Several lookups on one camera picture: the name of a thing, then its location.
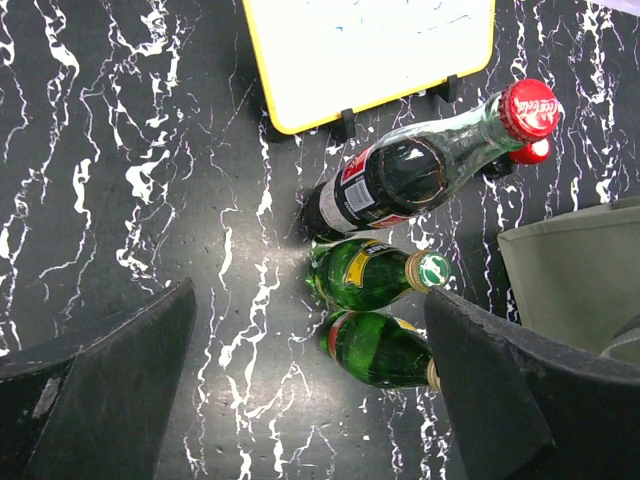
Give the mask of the red emergency stop button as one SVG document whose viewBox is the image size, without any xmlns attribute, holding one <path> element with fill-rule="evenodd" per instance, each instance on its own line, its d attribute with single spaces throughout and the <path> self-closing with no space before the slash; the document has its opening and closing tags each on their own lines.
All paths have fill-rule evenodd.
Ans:
<svg viewBox="0 0 640 480">
<path fill-rule="evenodd" d="M 485 165 L 480 172 L 489 180 L 496 180 L 512 174 L 519 165 L 537 165 L 551 155 L 549 138 L 526 144 L 523 148 L 507 152 Z"/>
</svg>

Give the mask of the coca-cola glass bottle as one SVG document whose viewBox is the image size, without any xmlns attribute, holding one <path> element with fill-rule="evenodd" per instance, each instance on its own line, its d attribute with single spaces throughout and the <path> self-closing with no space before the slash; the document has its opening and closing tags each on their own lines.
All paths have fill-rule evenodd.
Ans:
<svg viewBox="0 0 640 480">
<path fill-rule="evenodd" d="M 526 78 L 466 112 L 392 130 L 313 190 L 304 231 L 330 243 L 431 211 L 485 165 L 546 139 L 559 110 L 545 83 Z"/>
</svg>

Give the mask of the green perrier bottle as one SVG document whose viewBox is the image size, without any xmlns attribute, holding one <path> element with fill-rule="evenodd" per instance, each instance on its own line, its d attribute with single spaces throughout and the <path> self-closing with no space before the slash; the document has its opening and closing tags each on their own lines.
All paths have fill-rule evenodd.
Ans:
<svg viewBox="0 0 640 480">
<path fill-rule="evenodd" d="M 311 254 L 306 283 L 327 303 L 366 312 L 446 285 L 449 260 L 432 250 L 406 253 L 377 239 L 354 238 Z"/>
</svg>

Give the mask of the green canvas bag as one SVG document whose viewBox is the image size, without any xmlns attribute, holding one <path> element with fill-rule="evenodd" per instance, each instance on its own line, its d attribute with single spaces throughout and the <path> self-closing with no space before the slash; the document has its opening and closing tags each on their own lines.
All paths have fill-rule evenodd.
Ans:
<svg viewBox="0 0 640 480">
<path fill-rule="evenodd" d="M 523 326 L 638 363 L 637 197 L 511 229 L 497 240 Z"/>
</svg>

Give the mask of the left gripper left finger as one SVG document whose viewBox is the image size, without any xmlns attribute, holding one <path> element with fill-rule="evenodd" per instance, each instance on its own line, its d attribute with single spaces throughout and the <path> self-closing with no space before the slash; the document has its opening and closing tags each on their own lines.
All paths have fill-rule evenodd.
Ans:
<svg viewBox="0 0 640 480">
<path fill-rule="evenodd" d="M 196 314 L 186 278 L 2 357 L 2 478 L 153 478 Z"/>
</svg>

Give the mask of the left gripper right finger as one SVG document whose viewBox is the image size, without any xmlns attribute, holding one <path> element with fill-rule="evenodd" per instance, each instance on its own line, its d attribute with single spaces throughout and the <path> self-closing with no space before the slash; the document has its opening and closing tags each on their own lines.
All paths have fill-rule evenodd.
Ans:
<svg viewBox="0 0 640 480">
<path fill-rule="evenodd" d="M 424 299 L 428 343 L 470 479 L 636 479 L 639 367 L 464 298 Z"/>
</svg>

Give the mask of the yellow framed whiteboard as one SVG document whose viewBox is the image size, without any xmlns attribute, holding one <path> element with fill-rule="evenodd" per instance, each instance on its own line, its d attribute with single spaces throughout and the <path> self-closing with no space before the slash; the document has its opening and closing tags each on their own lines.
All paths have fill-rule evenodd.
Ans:
<svg viewBox="0 0 640 480">
<path fill-rule="evenodd" d="M 495 4 L 246 1 L 269 116 L 296 134 L 484 69 Z"/>
</svg>

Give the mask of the green glass bottle red label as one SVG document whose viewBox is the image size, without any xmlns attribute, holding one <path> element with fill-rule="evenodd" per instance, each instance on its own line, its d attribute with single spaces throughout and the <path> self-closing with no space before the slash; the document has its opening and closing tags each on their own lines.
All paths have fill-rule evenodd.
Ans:
<svg viewBox="0 0 640 480">
<path fill-rule="evenodd" d="M 400 318 L 373 311 L 334 312 L 325 319 L 320 345 L 341 368 L 366 385 L 386 390 L 441 389 L 426 338 Z"/>
</svg>

